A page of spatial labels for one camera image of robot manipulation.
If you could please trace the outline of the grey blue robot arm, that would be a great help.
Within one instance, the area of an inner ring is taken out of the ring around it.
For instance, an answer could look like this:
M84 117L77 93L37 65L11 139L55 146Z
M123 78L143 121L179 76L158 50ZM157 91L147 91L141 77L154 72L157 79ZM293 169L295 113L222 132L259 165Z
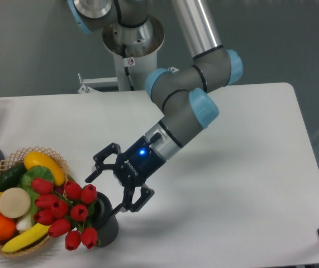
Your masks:
M237 52L224 48L206 1L173 1L193 65L178 71L157 67L164 41L161 23L148 13L147 1L69 1L79 28L102 30L113 55L121 91L144 90L162 119L125 152L112 143L94 156L87 182L112 170L123 186L122 202L112 210L138 212L154 195L146 179L218 116L209 93L239 80Z

